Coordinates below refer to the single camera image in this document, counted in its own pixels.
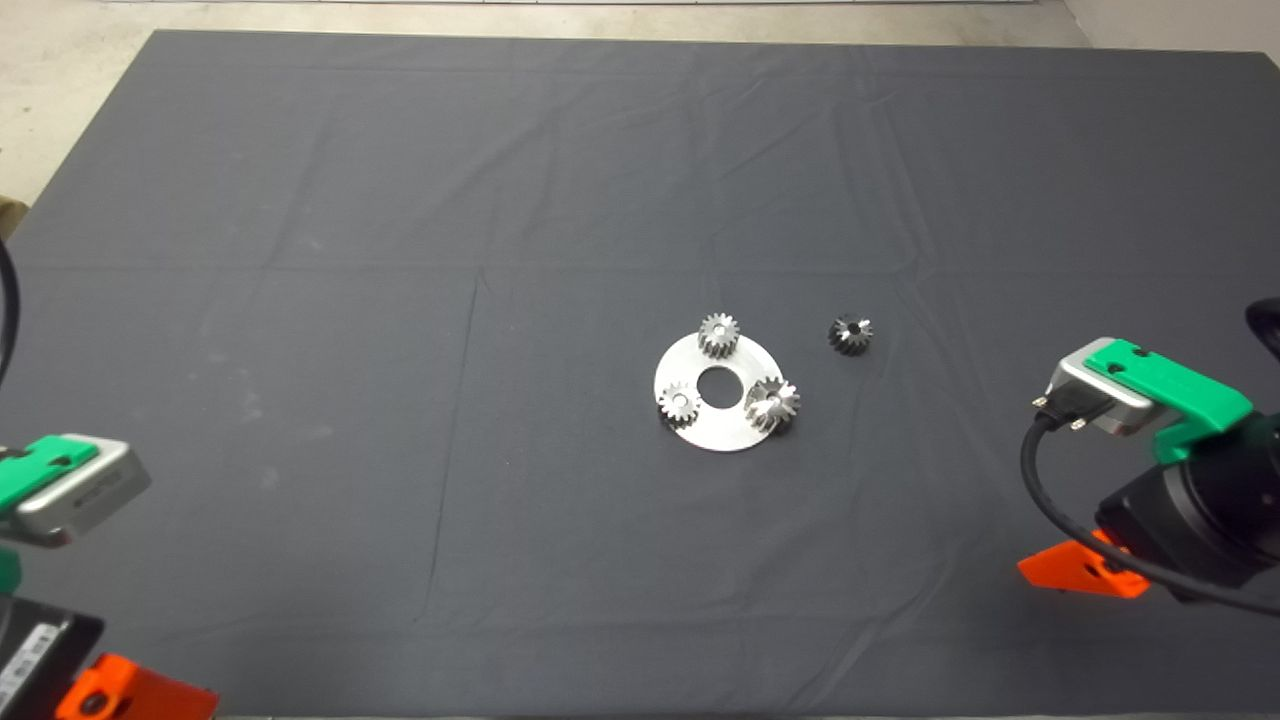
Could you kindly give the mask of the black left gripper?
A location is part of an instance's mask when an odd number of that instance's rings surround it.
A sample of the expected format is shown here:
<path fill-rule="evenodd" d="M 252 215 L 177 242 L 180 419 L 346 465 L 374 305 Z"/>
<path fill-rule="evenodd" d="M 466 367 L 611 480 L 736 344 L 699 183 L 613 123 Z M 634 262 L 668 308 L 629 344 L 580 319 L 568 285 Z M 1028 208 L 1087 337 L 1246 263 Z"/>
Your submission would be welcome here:
<path fill-rule="evenodd" d="M 77 676 L 102 633 L 100 618 L 3 596 L 1 717 L 215 717 L 218 693 L 116 653 L 100 655 Z"/>

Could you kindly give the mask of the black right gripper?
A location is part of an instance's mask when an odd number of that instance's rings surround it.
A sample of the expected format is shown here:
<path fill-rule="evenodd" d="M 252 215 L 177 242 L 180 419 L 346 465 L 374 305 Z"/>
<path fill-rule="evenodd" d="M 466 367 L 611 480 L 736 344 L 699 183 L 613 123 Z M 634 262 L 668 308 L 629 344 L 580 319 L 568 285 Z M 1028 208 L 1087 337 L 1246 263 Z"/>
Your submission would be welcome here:
<path fill-rule="evenodd" d="M 1156 464 L 1100 502 L 1097 544 L 1069 539 L 1024 557 L 1021 577 L 1051 591 L 1134 600 L 1156 579 L 1180 601 L 1267 603 L 1247 592 L 1277 568 L 1277 415 L 1249 411 L 1224 429 L 1180 416 L 1157 430 Z"/>

